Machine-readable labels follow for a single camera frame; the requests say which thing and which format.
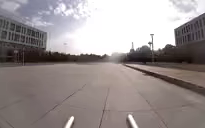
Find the street lamp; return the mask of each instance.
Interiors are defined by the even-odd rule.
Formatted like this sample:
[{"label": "street lamp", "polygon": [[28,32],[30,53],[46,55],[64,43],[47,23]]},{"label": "street lamp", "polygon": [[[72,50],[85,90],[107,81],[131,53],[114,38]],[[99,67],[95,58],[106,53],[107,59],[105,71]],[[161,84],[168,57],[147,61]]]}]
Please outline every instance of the street lamp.
[{"label": "street lamp", "polygon": [[152,41],[150,42],[150,45],[152,45],[152,62],[154,63],[154,52],[153,52],[153,36],[154,34],[150,34]]}]

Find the sunlight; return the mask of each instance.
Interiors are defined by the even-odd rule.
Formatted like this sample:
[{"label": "sunlight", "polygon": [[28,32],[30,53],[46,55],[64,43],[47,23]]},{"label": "sunlight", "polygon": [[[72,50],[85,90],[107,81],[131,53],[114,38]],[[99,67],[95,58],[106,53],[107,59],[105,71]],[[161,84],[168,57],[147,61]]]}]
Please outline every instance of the sunlight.
[{"label": "sunlight", "polygon": [[[137,47],[147,45],[150,33],[156,35],[156,32],[172,31],[169,35],[173,36],[173,29],[165,28],[170,27],[166,16],[173,13],[165,11],[168,8],[167,4],[157,7],[156,4],[161,2],[154,0],[144,1],[143,5],[138,0],[88,2],[89,10],[95,11],[91,12],[85,26],[74,33],[75,42],[81,52],[128,52],[131,42]],[[173,40],[171,36],[164,41]]]}]

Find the pole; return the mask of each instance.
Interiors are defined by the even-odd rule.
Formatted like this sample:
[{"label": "pole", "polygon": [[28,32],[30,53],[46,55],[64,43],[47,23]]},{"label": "pole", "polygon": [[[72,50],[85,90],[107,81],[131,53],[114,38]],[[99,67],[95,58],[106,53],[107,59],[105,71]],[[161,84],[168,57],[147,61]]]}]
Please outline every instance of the pole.
[{"label": "pole", "polygon": [[23,58],[23,65],[24,65],[24,59],[25,59],[25,58],[24,58],[24,48],[23,48],[23,57],[22,57],[22,58]]},{"label": "pole", "polygon": [[153,51],[153,36],[154,34],[150,34],[152,38],[152,63],[154,63],[154,51]]},{"label": "pole", "polygon": [[128,114],[127,120],[128,120],[128,122],[129,122],[131,128],[139,128],[139,126],[138,126],[137,123],[135,122],[134,117],[133,117],[131,114]]}]

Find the sidewalk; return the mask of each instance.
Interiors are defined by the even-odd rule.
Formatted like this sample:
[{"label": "sidewalk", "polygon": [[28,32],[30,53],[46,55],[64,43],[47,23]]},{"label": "sidewalk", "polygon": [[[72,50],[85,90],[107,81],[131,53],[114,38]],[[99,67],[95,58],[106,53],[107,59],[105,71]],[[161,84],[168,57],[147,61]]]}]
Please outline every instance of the sidewalk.
[{"label": "sidewalk", "polygon": [[125,64],[125,66],[205,95],[205,72],[161,68],[139,64]]}]

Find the white building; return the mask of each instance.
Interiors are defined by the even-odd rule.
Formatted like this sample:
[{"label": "white building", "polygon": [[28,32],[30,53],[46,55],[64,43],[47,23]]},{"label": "white building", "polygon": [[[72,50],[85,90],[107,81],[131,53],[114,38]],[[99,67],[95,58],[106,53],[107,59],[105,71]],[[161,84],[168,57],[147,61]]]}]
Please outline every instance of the white building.
[{"label": "white building", "polygon": [[175,44],[192,61],[205,63],[205,13],[175,29]]},{"label": "white building", "polygon": [[0,15],[0,56],[19,50],[45,50],[47,33]]}]

